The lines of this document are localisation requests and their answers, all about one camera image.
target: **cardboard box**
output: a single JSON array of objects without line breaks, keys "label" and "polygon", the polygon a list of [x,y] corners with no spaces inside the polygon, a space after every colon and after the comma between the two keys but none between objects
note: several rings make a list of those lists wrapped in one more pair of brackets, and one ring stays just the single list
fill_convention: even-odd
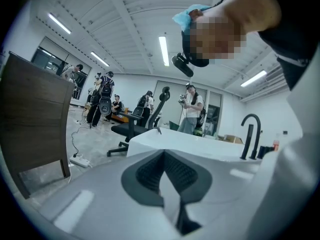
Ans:
[{"label": "cardboard box", "polygon": [[222,140],[223,142],[230,142],[230,143],[236,143],[236,144],[243,144],[241,138],[234,136],[234,135],[224,135],[224,138]]}]

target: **white ceiling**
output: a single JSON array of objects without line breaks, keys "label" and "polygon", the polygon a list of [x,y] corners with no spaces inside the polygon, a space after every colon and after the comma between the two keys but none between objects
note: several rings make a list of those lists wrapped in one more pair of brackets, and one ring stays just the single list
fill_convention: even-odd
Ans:
[{"label": "white ceiling", "polygon": [[[192,4],[211,6],[217,0],[33,0],[33,15],[43,28],[67,40],[71,46],[96,61],[94,51],[114,73],[186,78],[170,61],[164,66],[159,36],[166,36],[169,57],[182,52],[180,27],[172,17]],[[48,17],[55,15],[71,34]],[[273,51],[257,33],[247,35],[246,47],[235,59],[219,65],[194,68],[193,82],[226,90],[241,97],[267,86],[262,78],[243,88],[240,84],[261,70],[270,72],[278,65]]]}]

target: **chair armrest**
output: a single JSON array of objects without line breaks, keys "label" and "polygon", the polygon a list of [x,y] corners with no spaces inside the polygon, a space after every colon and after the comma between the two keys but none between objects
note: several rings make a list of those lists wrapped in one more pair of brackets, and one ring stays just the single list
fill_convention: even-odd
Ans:
[{"label": "chair armrest", "polygon": [[129,119],[133,119],[133,120],[140,120],[140,119],[143,118],[142,116],[139,116],[139,115],[135,115],[135,114],[125,114],[125,113],[123,113],[123,112],[120,112],[119,115],[124,116],[124,117],[127,117],[127,118],[129,118]]}]

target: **wooden panel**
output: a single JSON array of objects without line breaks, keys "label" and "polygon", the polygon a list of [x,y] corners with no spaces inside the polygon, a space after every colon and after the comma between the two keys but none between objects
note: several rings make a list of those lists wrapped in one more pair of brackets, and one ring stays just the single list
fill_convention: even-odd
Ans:
[{"label": "wooden panel", "polygon": [[74,84],[11,53],[0,82],[0,145],[22,195],[19,172],[54,161],[70,176],[66,128]]}]

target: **fluorescent light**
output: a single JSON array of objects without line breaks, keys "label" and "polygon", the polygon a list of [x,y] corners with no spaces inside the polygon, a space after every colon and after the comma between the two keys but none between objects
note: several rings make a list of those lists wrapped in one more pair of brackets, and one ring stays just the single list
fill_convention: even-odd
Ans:
[{"label": "fluorescent light", "polygon": [[49,53],[49,52],[47,52],[47,51],[45,51],[45,50],[41,50],[41,51],[43,51],[45,54],[48,54],[49,56],[52,56],[51,53]]},{"label": "fluorescent light", "polygon": [[169,67],[169,57],[168,57],[168,49],[167,49],[167,41],[165,36],[159,36],[159,42],[163,57],[163,62],[166,67]]},{"label": "fluorescent light", "polygon": [[96,55],[93,51],[91,52],[91,54],[96,57],[99,61],[101,61],[104,65],[106,65],[107,67],[109,67],[109,65],[102,59],[100,58],[98,55]]},{"label": "fluorescent light", "polygon": [[49,13],[49,17],[55,22],[57,23],[65,32],[67,32],[68,34],[71,33],[71,31],[69,29],[67,29],[55,16],[53,16],[51,13]]},{"label": "fluorescent light", "polygon": [[260,73],[256,74],[254,77],[250,78],[248,81],[241,84],[241,86],[246,87],[247,85],[250,85],[252,82],[258,80],[259,78],[263,77],[266,74],[267,74],[267,72],[262,70]]}]

